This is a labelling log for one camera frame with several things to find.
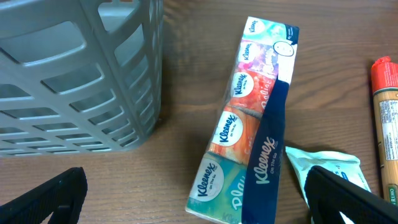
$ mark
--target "cylindrical container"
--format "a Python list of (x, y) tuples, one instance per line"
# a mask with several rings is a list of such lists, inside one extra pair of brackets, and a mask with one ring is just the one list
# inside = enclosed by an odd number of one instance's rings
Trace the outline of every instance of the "cylindrical container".
[(380, 58), (372, 66), (371, 78), (384, 199), (397, 205), (398, 64)]
[(0, 3), (0, 157), (141, 145), (160, 111), (162, 6)]

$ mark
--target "plastic wrapper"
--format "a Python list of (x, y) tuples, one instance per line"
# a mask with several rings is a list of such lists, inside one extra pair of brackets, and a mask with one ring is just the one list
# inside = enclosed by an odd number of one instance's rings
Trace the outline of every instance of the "plastic wrapper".
[(218, 223), (275, 222), (298, 36), (297, 27), (248, 17), (187, 212)]

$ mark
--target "blue cardboard band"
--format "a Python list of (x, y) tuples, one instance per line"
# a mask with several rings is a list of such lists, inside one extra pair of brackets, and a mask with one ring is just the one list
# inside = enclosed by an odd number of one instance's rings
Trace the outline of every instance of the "blue cardboard band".
[(276, 80), (254, 139), (244, 181), (242, 223), (275, 223), (289, 84)]

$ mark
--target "wood grain surface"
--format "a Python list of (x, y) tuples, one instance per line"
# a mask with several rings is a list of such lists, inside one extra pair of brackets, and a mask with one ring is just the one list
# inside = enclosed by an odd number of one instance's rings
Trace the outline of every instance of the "wood grain surface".
[[(88, 194), (80, 223), (208, 223), (184, 207), (233, 67), (247, 16), (300, 27), (287, 100), (285, 143), (361, 159), (381, 194), (369, 70), (398, 62), (395, 0), (165, 0), (162, 112), (130, 152), (0, 160), (0, 204), (70, 167), (82, 166)], [(284, 156), (276, 223), (310, 223)]]

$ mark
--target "gray plastic basket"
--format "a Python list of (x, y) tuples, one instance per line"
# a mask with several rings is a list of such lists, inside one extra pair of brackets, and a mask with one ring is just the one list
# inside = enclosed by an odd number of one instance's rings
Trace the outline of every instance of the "gray plastic basket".
[(162, 5), (0, 3), (0, 157), (141, 145), (160, 111)]

